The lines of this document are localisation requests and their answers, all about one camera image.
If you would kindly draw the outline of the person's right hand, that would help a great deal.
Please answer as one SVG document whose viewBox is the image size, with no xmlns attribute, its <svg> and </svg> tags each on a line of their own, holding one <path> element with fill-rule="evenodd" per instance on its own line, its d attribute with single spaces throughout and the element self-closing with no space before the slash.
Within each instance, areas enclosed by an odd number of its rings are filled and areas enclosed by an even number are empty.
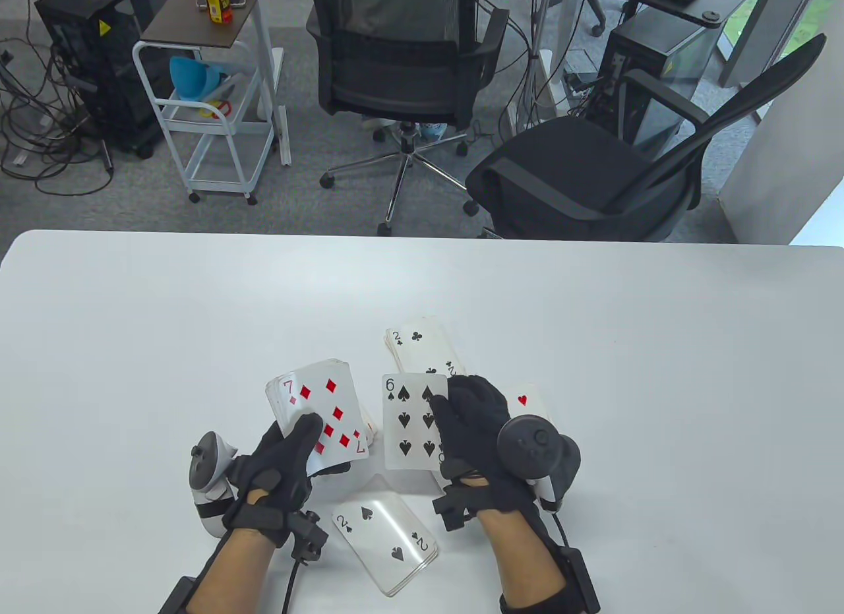
<svg viewBox="0 0 844 614">
<path fill-rule="evenodd" d="M 515 476 L 498 453 L 498 434 L 510 421 L 507 401 L 487 379 L 456 375 L 447 379 L 447 394 L 430 400 L 444 455 L 441 475 L 452 484 L 446 496 L 462 520 L 482 510 L 518 512 L 540 537 L 548 530 L 539 516 L 535 494 Z"/>
</svg>

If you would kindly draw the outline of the person's left hand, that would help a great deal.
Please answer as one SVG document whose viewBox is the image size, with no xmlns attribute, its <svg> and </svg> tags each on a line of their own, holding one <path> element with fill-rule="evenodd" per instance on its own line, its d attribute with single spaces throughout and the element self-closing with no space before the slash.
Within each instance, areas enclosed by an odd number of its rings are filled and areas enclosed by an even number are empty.
<svg viewBox="0 0 844 614">
<path fill-rule="evenodd" d="M 272 424 L 252 454 L 235 458 L 228 480 L 237 496 L 224 513 L 226 530 L 256 530 L 282 547 L 292 533 L 290 518 L 313 487 L 307 460 L 323 429 L 317 413 L 305 413 L 287 435 Z"/>
</svg>

